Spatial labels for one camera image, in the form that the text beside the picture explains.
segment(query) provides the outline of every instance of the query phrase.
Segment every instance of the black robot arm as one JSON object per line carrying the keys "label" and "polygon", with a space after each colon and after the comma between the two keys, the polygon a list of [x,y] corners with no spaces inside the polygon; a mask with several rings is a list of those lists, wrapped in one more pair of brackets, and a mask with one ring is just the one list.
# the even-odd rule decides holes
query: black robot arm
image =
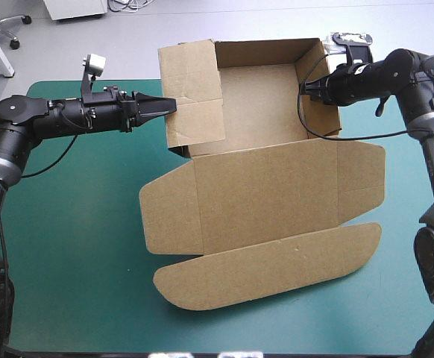
{"label": "black robot arm", "polygon": [[48,100],[12,95],[0,101],[0,180],[19,182],[31,149],[43,139],[104,131],[131,132],[147,121],[176,111],[173,98],[132,92],[116,86],[92,92],[104,58],[88,55],[81,83],[81,98]]}
{"label": "black robot arm", "polygon": [[[372,63],[367,39],[358,34],[334,34],[333,41],[345,47],[347,63],[328,76],[302,84],[301,94],[336,106],[379,98],[377,116],[382,114],[388,97],[394,95],[408,134],[423,148],[434,194],[434,56],[398,49],[385,60]],[[434,204],[420,222],[426,227],[415,237],[415,256],[434,303]],[[434,358],[434,322],[416,345],[412,357]]]}

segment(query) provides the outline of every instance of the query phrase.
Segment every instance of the green table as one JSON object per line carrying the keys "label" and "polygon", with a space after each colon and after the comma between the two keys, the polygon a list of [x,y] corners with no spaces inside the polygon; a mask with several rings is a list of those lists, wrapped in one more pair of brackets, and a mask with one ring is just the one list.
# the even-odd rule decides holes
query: green table
{"label": "green table", "polygon": [[[160,95],[158,80],[99,81],[96,88]],[[30,96],[79,96],[78,81],[34,84]],[[396,131],[394,101],[342,110],[342,135]],[[70,138],[45,141],[27,172],[53,161]],[[152,283],[183,257],[145,248],[139,189],[186,160],[167,151],[164,121],[131,134],[81,136],[65,159],[12,188],[4,208],[16,303],[10,345],[35,351],[263,350],[273,353],[407,353],[434,317],[412,253],[432,195],[421,149],[407,136],[387,151],[386,200],[355,219],[379,222],[372,260],[339,280],[211,312],[165,301]]]}

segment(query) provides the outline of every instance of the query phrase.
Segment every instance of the black cable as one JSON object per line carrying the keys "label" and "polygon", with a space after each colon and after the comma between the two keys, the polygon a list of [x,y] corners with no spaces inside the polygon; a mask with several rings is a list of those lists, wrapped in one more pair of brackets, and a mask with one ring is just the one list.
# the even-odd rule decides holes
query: black cable
{"label": "black cable", "polygon": [[400,136],[401,134],[408,134],[412,132],[429,132],[423,129],[416,129],[416,130],[410,130],[410,131],[399,131],[399,132],[393,132],[393,133],[387,133],[387,134],[377,134],[374,136],[352,136],[347,138],[339,138],[339,137],[333,137],[333,136],[324,136],[319,133],[316,133],[314,130],[312,130],[308,124],[306,123],[304,119],[304,115],[301,111],[301,93],[304,90],[304,86],[306,84],[306,81],[310,77],[310,75],[315,71],[316,67],[320,64],[322,60],[324,60],[326,57],[330,56],[331,54],[325,54],[321,56],[315,63],[313,64],[312,68],[308,71],[306,76],[304,77],[303,81],[300,84],[300,89],[298,90],[298,96],[297,96],[297,112],[298,112],[298,118],[300,119],[300,123],[303,125],[303,127],[306,129],[306,131],[310,134],[313,134],[314,136],[318,138],[322,138],[325,140],[332,140],[335,142],[347,142],[347,141],[353,141],[353,140],[366,140],[366,139],[379,139],[379,138],[389,138],[390,136]]}
{"label": "black cable", "polygon": [[38,172],[35,172],[35,173],[32,173],[32,174],[22,175],[22,178],[36,177],[37,175],[40,175],[40,174],[46,172],[47,170],[53,168],[54,166],[56,166],[64,158],[64,156],[68,153],[69,149],[71,149],[71,147],[73,146],[73,144],[75,144],[76,138],[78,138],[77,134],[73,137],[73,139],[71,139],[71,142],[68,144],[68,146],[66,147],[65,151],[52,164],[50,164],[46,168],[43,168],[43,169],[39,170]]}
{"label": "black cable", "polygon": [[[3,186],[5,190],[7,190],[7,186],[4,185],[3,181],[0,180],[0,184]],[[7,336],[8,327],[10,325],[9,322],[9,305],[10,305],[10,273],[8,271],[9,265],[8,265],[8,255],[7,255],[7,245],[5,242],[5,235],[3,231],[3,223],[1,221],[1,213],[0,213],[0,245],[1,245],[1,256],[3,259],[3,266],[4,266],[4,317],[2,321],[1,326],[1,334],[0,334],[0,358],[3,357],[3,348],[4,348],[4,339]]]}
{"label": "black cable", "polygon": [[60,117],[65,120],[66,124],[70,125],[71,127],[76,128],[76,129],[81,129],[83,131],[89,130],[88,127],[84,127],[82,125],[78,125],[78,124],[74,123],[71,119],[69,119],[65,115],[65,113],[63,113],[63,109],[65,107],[64,103],[58,102],[58,103],[56,103],[56,106],[57,106],[58,112],[60,112]]}
{"label": "black cable", "polygon": [[1,213],[0,213],[0,245],[1,245],[1,256],[3,258],[3,266],[4,266],[4,276],[5,276],[5,284],[4,284],[4,318],[2,322],[1,327],[1,336],[0,336],[0,357],[3,356],[2,349],[4,347],[4,339],[8,332],[8,305],[10,304],[10,296],[8,295],[9,287],[9,280],[10,280],[10,274],[8,271],[8,255],[7,255],[7,246],[5,244],[5,236],[3,231],[3,224],[1,222]]}

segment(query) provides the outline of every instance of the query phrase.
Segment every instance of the cardboard flap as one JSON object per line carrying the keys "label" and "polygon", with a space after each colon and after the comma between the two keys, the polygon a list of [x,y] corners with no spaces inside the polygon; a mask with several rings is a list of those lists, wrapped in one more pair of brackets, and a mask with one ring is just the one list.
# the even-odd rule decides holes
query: cardboard flap
{"label": "cardboard flap", "polygon": [[380,235],[378,224],[306,233],[160,268],[154,284],[178,307],[212,310],[350,274]]}
{"label": "cardboard flap", "polygon": [[378,207],[384,200],[383,147],[363,142],[338,142],[339,223]]}
{"label": "cardboard flap", "polygon": [[163,93],[179,111],[166,117],[168,147],[225,138],[222,92],[212,40],[159,49]]}
{"label": "cardboard flap", "polygon": [[139,201],[145,242],[151,253],[203,252],[193,162],[144,185]]}
{"label": "cardboard flap", "polygon": [[151,252],[214,254],[336,227],[376,207],[384,149],[311,139],[197,157],[140,196]]}
{"label": "cardboard flap", "polygon": [[226,67],[279,65],[294,63],[320,40],[260,40],[216,42],[217,64]]}

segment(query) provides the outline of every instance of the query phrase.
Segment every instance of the cardboard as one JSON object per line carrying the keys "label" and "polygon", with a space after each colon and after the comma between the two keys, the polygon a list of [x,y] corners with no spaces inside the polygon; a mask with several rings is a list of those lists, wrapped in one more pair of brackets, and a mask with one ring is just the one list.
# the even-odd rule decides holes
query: cardboard
{"label": "cardboard", "polygon": [[[163,92],[177,99],[168,147],[196,157],[308,139],[297,116],[298,77],[324,53],[318,39],[184,43],[159,51]],[[328,73],[326,60],[315,69]],[[303,102],[306,121],[337,134],[338,110]]]}
{"label": "cardboard", "polygon": [[212,310],[345,276],[380,240],[378,224],[305,233],[162,267],[154,284],[172,304]]}
{"label": "cardboard", "polygon": [[304,140],[196,157],[139,194],[153,254],[214,254],[336,227],[384,199],[384,149]]}
{"label": "cardboard", "polygon": [[[374,253],[377,224],[339,227],[384,199],[384,150],[312,139],[299,79],[318,39],[184,43],[159,51],[170,150],[192,160],[139,194],[148,250],[197,254],[160,268],[162,295],[211,310],[331,280]],[[326,59],[310,80],[328,74]],[[302,98],[306,122],[336,135],[338,110]]]}

